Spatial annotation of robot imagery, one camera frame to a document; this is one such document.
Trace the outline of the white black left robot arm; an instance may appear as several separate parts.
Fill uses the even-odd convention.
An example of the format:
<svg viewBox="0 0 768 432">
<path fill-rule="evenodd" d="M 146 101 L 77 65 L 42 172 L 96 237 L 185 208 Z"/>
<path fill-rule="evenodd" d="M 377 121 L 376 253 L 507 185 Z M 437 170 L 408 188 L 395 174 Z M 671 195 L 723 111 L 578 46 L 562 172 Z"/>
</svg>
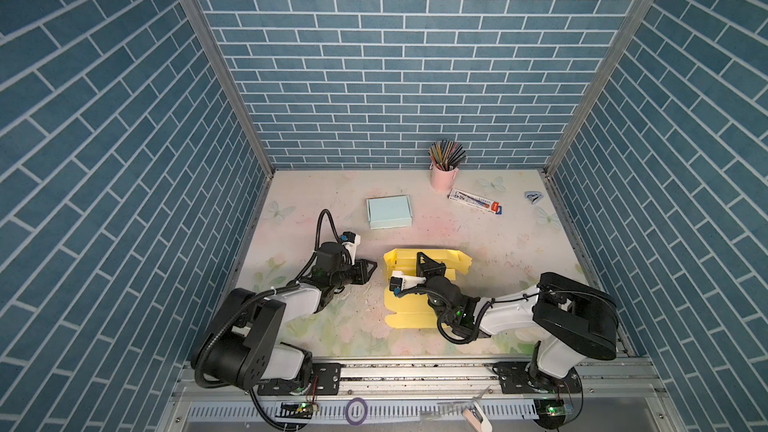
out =
<svg viewBox="0 0 768 432">
<path fill-rule="evenodd" d="M 345 232 L 318 246 L 299 276 L 287 285 L 252 292 L 233 289 L 193 353 L 194 380 L 202 388 L 233 386 L 250 391 L 275 383 L 289 393 L 313 381 L 312 353 L 281 343 L 286 323 L 322 311 L 349 285 L 365 285 L 377 263 L 356 256 L 360 238 Z"/>
</svg>

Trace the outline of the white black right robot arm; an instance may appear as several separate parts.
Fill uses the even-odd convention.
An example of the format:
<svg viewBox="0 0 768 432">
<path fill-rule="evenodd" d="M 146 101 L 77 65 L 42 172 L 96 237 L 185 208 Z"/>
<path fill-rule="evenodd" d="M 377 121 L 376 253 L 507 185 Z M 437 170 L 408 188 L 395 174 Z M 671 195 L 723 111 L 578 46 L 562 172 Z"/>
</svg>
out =
<svg viewBox="0 0 768 432">
<path fill-rule="evenodd" d="M 500 297 L 464 294 L 442 271 L 444 265 L 417 254 L 416 275 L 390 279 L 395 297 L 424 295 L 436 315 L 436 329 L 448 342 L 467 345 L 505 331 L 538 327 L 547 336 L 534 347 L 527 366 L 535 387 L 565 379 L 583 359 L 617 356 L 619 318 L 612 297 L 555 272 L 538 283 Z"/>
</svg>

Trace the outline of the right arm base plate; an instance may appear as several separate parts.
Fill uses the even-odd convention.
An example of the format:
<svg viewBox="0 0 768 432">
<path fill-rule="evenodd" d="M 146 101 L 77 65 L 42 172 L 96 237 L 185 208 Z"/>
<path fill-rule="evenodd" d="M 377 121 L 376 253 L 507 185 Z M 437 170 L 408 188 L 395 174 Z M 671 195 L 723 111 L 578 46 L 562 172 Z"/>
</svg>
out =
<svg viewBox="0 0 768 432">
<path fill-rule="evenodd" d="M 550 377 L 542 372 L 532 375 L 529 371 L 530 364 L 526 362 L 496 362 L 489 368 L 497 377 L 501 392 L 507 395 L 568 395 L 583 391 L 581 378 L 574 368 L 562 379 Z"/>
</svg>

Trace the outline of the light blue paper box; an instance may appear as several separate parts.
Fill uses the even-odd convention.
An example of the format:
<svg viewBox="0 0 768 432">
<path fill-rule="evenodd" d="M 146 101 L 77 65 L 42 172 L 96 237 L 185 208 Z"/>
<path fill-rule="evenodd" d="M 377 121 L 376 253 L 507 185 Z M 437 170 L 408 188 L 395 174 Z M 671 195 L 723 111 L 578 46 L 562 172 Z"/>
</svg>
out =
<svg viewBox="0 0 768 432">
<path fill-rule="evenodd" d="M 404 228 L 413 223 L 411 201 L 407 195 L 369 198 L 366 207 L 371 230 Z"/>
</svg>

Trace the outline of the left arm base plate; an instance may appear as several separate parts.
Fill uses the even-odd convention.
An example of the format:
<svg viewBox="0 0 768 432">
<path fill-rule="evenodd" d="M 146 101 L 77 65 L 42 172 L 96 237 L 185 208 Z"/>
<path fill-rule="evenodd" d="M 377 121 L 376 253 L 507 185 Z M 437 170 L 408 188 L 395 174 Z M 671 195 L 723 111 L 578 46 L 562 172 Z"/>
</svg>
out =
<svg viewBox="0 0 768 432">
<path fill-rule="evenodd" d="M 270 379 L 258 385 L 259 396 L 336 396 L 339 393 L 342 364 L 313 363 L 303 367 L 296 379 Z"/>
</svg>

